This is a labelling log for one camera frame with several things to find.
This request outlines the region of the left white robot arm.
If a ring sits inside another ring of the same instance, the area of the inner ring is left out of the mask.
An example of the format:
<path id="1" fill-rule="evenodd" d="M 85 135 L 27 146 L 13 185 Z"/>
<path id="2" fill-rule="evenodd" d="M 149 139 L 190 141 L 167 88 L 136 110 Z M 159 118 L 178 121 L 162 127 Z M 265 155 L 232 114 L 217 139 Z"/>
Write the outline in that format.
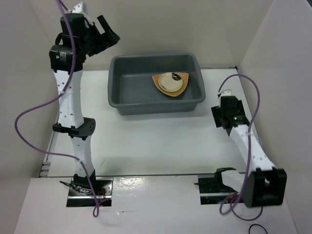
<path id="1" fill-rule="evenodd" d="M 80 85 L 83 64 L 94 56 L 114 46 L 120 37 L 111 29 L 104 16 L 98 16 L 104 29 L 100 33 L 82 13 L 67 13 L 60 19 L 62 32 L 49 51 L 51 68 L 58 86 L 59 116 L 53 131 L 65 133 L 71 139 L 76 168 L 71 187 L 81 189 L 86 195 L 97 190 L 95 169 L 91 158 L 91 136 L 96 121 L 84 117 L 81 110 Z"/>

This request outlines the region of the triangular wooden plate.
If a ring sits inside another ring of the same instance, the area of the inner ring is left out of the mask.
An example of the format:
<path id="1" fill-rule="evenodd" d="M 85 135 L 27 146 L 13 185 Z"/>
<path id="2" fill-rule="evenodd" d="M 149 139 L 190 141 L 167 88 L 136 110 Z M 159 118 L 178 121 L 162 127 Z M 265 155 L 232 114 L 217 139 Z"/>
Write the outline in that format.
<path id="1" fill-rule="evenodd" d="M 152 80 L 160 92 L 170 97 L 177 97 L 186 90 L 189 81 L 189 74 L 166 72 L 163 74 L 153 75 Z"/>

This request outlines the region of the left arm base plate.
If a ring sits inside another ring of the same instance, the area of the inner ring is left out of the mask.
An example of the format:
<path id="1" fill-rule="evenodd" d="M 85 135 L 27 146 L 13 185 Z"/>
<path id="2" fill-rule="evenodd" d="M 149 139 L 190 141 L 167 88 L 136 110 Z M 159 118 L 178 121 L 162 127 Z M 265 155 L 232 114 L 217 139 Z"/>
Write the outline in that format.
<path id="1" fill-rule="evenodd" d="M 98 177 L 94 185 L 95 194 L 100 207 L 112 206 L 113 178 Z M 93 207 L 95 199 L 90 188 L 83 188 L 71 183 L 62 182 L 69 187 L 66 207 Z"/>

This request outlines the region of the small cream floral dish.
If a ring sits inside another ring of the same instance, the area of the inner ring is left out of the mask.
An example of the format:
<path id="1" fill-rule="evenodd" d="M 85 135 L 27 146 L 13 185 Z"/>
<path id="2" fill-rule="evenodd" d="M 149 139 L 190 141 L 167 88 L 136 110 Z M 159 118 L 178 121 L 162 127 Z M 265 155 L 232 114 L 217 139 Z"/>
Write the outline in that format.
<path id="1" fill-rule="evenodd" d="M 168 72 L 160 75 L 158 84 L 164 91 L 174 93 L 182 89 L 183 80 L 177 73 Z"/>

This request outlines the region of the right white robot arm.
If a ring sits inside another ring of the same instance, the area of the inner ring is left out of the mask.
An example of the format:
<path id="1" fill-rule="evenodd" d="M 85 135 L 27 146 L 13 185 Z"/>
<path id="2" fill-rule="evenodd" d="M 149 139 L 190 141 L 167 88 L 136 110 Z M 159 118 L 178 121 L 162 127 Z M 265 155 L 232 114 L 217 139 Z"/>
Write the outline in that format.
<path id="1" fill-rule="evenodd" d="M 204 79 L 191 53 L 117 56 L 111 61 L 108 102 L 123 116 L 189 112 L 205 98 Z M 254 136 L 254 118 L 247 117 L 242 101 L 230 90 L 219 88 L 217 99 L 211 108 L 215 126 L 237 146 L 246 173 L 217 169 L 215 189 L 238 192 L 237 200 L 249 208 L 281 205 L 287 174 L 270 161 Z"/>

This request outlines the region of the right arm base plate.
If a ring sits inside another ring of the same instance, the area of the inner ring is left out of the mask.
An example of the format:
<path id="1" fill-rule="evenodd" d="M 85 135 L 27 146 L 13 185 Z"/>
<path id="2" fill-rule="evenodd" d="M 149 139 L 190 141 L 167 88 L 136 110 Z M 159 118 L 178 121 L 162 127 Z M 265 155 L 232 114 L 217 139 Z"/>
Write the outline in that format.
<path id="1" fill-rule="evenodd" d="M 233 198 L 236 191 L 222 183 L 221 173 L 198 175 L 198 182 L 194 183 L 199 188 L 201 205 L 220 204 L 229 195 Z"/>

